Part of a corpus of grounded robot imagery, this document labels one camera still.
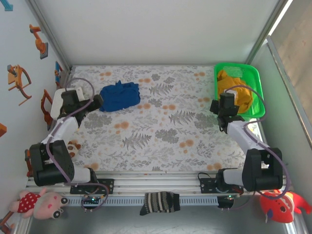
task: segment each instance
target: orange wall decoration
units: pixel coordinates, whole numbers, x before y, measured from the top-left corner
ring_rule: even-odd
[[[8,65],[8,84],[12,84],[14,83],[14,86],[12,86],[11,88],[9,88],[9,91],[11,91],[12,89],[14,88],[17,88],[20,93],[26,98],[24,101],[22,101],[20,105],[22,105],[24,102],[26,102],[27,100],[29,100],[31,98],[31,96],[27,95],[25,92],[24,92],[24,88],[26,88],[28,85],[31,84],[31,80],[29,78],[29,75],[28,73],[25,71],[24,68],[20,67],[19,65],[16,65],[16,66],[11,66],[11,65]],[[22,80],[21,80],[21,75],[22,74],[25,74],[26,75],[26,78],[27,78],[27,81],[28,81],[28,84],[24,85],[22,84]]]
[[[0,123],[0,137],[3,136],[6,133],[7,129],[6,127]]]

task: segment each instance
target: green basket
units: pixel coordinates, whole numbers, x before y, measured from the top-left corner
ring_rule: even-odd
[[[263,98],[260,75],[257,69],[250,65],[239,64],[239,63],[219,63],[214,67],[214,92],[215,99],[218,100],[218,83],[217,74],[219,71],[225,70],[226,73],[231,77],[239,77],[241,80],[245,81],[252,89],[257,91]],[[249,110],[241,115],[245,120],[251,118],[261,118],[265,114],[265,109],[262,101],[258,98],[256,94],[253,93],[253,103]]]

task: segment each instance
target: pink stuffed toy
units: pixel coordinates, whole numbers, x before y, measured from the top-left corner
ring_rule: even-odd
[[[22,191],[20,201],[12,202],[10,211],[24,213],[23,218],[31,215],[37,219],[59,218],[63,213],[61,207],[68,203],[68,199],[55,192],[46,193],[46,190],[43,188],[39,194]]]

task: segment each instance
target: red stuffed toy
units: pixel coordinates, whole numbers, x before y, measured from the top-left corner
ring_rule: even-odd
[[[281,192],[275,190],[275,193],[265,192],[264,194],[275,197],[281,194]],[[294,220],[294,212],[301,214],[299,208],[304,209],[307,214],[310,214],[312,210],[312,207],[304,198],[293,192],[287,192],[283,197],[276,200],[261,196],[260,205],[266,215],[266,222],[270,218],[279,223],[291,223]]]

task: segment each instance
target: blue cloth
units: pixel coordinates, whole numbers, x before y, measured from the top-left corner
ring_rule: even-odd
[[[103,105],[100,111],[118,111],[140,103],[138,84],[133,82],[122,84],[118,81],[115,85],[105,86],[100,92],[103,98]]]

